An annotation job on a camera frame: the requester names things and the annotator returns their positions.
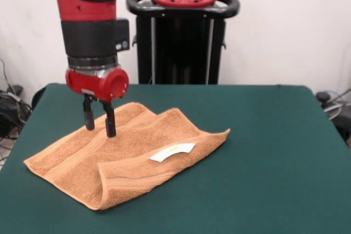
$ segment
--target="orange towel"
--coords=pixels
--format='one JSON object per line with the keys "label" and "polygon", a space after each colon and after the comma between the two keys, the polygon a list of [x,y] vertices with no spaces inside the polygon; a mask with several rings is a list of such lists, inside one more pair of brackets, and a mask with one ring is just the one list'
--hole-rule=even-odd
{"label": "orange towel", "polygon": [[[197,129],[178,109],[156,115],[137,103],[115,110],[117,136],[107,138],[105,117],[95,130],[69,134],[24,161],[34,174],[92,210],[108,209],[138,197],[191,167],[218,148],[230,132],[210,134]],[[164,161],[155,154],[194,143],[187,152]]]}

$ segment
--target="black cable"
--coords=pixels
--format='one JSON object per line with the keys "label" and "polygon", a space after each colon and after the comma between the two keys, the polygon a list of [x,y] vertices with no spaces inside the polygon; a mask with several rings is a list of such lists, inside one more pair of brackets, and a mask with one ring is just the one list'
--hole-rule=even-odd
{"label": "black cable", "polygon": [[28,108],[29,112],[33,111],[32,107],[29,104],[23,102],[23,105]]}
{"label": "black cable", "polygon": [[16,127],[22,128],[24,124],[19,124],[16,121],[14,121],[9,115],[6,113],[0,112],[0,116],[5,117],[8,121],[12,122]]}
{"label": "black cable", "polygon": [[4,157],[4,158],[1,158],[1,159],[0,159],[0,162],[5,161],[8,157],[9,157],[9,156]]}
{"label": "black cable", "polygon": [[23,102],[19,102],[18,104],[19,104],[19,106],[24,114],[25,121],[27,121],[29,116],[31,115],[30,111],[28,111],[28,109],[26,109],[25,104]]}
{"label": "black cable", "polygon": [[12,150],[11,148],[8,148],[8,147],[3,146],[3,145],[0,145],[0,147],[1,147],[1,148],[4,148],[5,150],[9,150],[9,151],[11,151],[11,150]]}
{"label": "black cable", "polygon": [[328,103],[331,104],[331,103],[337,101],[338,99],[344,97],[344,96],[345,96],[346,94],[348,94],[349,92],[351,92],[351,88],[349,88],[348,90],[346,90],[346,92],[340,94],[340,95],[339,95],[338,97],[336,97],[335,99],[329,101]]}
{"label": "black cable", "polygon": [[9,135],[6,135],[5,139],[16,141],[18,139],[18,137],[10,137]]}
{"label": "black cable", "polygon": [[4,63],[4,61],[1,58],[0,58],[0,62],[2,63],[2,70],[3,70],[3,73],[4,73],[4,78],[8,82],[8,79],[7,79],[7,76],[6,76],[5,63]]}

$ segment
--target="cable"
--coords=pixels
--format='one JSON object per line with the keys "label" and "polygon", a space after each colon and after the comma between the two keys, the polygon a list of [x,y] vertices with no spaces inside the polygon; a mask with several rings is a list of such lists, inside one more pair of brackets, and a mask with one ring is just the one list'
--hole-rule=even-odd
{"label": "cable", "polygon": [[337,101],[338,99],[342,98],[343,96],[345,96],[346,94],[348,94],[349,92],[351,92],[351,88],[349,88],[348,90],[346,90],[346,92],[340,94],[338,97],[336,97],[335,99],[332,99],[331,101],[329,101],[329,103],[333,103],[335,101]]}
{"label": "cable", "polygon": [[33,111],[33,108],[29,104],[24,104],[24,106],[27,107],[30,112]]}
{"label": "cable", "polygon": [[0,163],[3,162],[3,161],[5,161],[8,157],[9,157],[9,156],[2,157],[2,158],[0,159]]}
{"label": "cable", "polygon": [[330,107],[324,109],[324,112],[328,113],[328,112],[330,112],[332,110],[340,109],[340,108],[348,107],[348,106],[351,106],[351,102],[348,102],[346,104],[336,104],[336,105],[330,106]]}
{"label": "cable", "polygon": [[340,96],[340,93],[338,93],[338,92],[336,92],[336,91],[334,91],[334,90],[324,90],[323,92],[324,92],[324,93],[329,93],[329,94],[334,94],[334,95],[336,95],[336,96],[339,96],[340,99],[341,99],[341,101],[342,101],[342,102],[345,102],[344,99],[343,99],[343,96]]}
{"label": "cable", "polygon": [[336,117],[338,117],[340,115],[342,111],[342,107],[340,107],[336,113],[334,113],[333,115],[329,116],[329,120],[334,120]]}
{"label": "cable", "polygon": [[12,151],[12,148],[8,148],[6,146],[3,146],[3,145],[0,145],[1,148],[5,149],[5,150],[9,150],[9,151]]}
{"label": "cable", "polygon": [[18,124],[15,120],[13,120],[8,114],[0,112],[0,116],[5,117],[8,121],[12,122],[16,127],[21,128],[23,124]]}
{"label": "cable", "polygon": [[[16,95],[12,94],[12,93],[0,93],[0,97],[4,97],[4,98],[7,98],[7,99],[13,99],[15,101],[15,103],[17,104],[17,114],[18,114],[18,120],[25,124],[26,123],[26,120],[29,118],[29,115],[32,113],[32,108],[24,103],[21,98],[17,97]],[[23,120],[21,118],[21,111],[23,112],[24,114],[24,117],[25,117],[25,120]]]}
{"label": "cable", "polygon": [[0,58],[0,62],[2,63],[2,70],[3,70],[3,73],[4,73],[4,78],[5,78],[6,82],[8,82],[8,79],[7,79],[7,76],[6,76],[5,63],[4,63],[4,61],[1,58]]}
{"label": "cable", "polygon": [[16,141],[18,139],[18,137],[13,138],[13,137],[10,137],[9,135],[6,135],[4,138],[12,141]]}
{"label": "cable", "polygon": [[7,86],[12,90],[12,92],[15,94],[16,91],[15,89],[12,87],[12,85],[7,81],[7,78],[4,78],[4,77],[0,77],[0,79],[2,79],[3,81],[6,82]]}

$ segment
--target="white paper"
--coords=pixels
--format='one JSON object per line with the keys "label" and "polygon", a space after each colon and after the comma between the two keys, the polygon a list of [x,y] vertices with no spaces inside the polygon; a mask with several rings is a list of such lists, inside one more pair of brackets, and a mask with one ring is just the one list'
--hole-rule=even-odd
{"label": "white paper", "polygon": [[161,163],[168,157],[173,156],[177,153],[190,153],[191,150],[193,150],[195,145],[196,145],[195,143],[172,145],[166,149],[163,149],[157,154],[151,156],[150,159]]}

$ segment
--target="black handle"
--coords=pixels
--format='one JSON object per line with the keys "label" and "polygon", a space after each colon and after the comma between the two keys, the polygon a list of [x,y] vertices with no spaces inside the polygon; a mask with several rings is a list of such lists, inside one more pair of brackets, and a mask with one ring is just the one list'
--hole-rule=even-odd
{"label": "black handle", "polygon": [[142,2],[142,0],[127,0],[128,10],[139,16],[150,16],[150,17],[199,17],[205,16],[210,19],[227,19],[238,14],[240,9],[240,3],[238,0],[217,0],[225,3],[227,7],[218,7],[212,5],[209,7],[202,8],[177,8],[177,7],[166,7],[153,2]]}

